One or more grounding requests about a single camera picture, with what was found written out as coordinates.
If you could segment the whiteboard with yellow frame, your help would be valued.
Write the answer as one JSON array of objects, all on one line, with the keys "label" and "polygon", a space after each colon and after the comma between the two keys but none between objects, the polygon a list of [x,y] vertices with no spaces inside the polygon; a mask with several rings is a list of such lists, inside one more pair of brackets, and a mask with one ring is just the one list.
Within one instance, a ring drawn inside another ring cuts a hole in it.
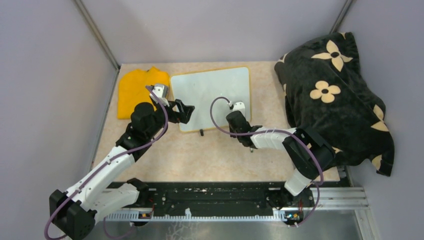
[{"label": "whiteboard with yellow frame", "polygon": [[183,133],[215,128],[210,106],[217,97],[226,97],[233,104],[244,103],[244,116],[249,121],[252,119],[250,69],[247,66],[176,74],[170,77],[170,89],[175,99],[186,106],[195,106],[189,122],[179,124]]}]

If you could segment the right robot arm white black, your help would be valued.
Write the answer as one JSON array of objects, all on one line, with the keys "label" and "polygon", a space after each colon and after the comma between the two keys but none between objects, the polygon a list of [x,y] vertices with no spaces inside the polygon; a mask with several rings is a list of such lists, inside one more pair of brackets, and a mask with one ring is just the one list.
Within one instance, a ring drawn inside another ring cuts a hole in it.
[{"label": "right robot arm white black", "polygon": [[293,175],[284,184],[281,199],[287,206],[295,206],[301,200],[301,192],[315,180],[336,157],[335,150],[312,127],[285,130],[270,129],[261,125],[251,126],[241,111],[226,116],[230,136],[237,138],[244,147],[251,149],[275,149],[286,151],[294,165]]}]

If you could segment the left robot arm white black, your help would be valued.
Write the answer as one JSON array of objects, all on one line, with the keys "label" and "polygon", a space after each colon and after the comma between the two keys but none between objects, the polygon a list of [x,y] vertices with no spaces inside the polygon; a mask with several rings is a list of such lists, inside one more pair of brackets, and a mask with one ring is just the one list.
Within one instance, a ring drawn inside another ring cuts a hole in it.
[{"label": "left robot arm white black", "polygon": [[132,178],[117,188],[110,185],[164,135],[168,123],[187,124],[194,110],[179,99],[136,105],[124,134],[100,164],[67,190],[57,189],[50,195],[49,223],[72,240],[82,240],[113,212],[133,204],[146,206],[149,187],[141,180]]}]

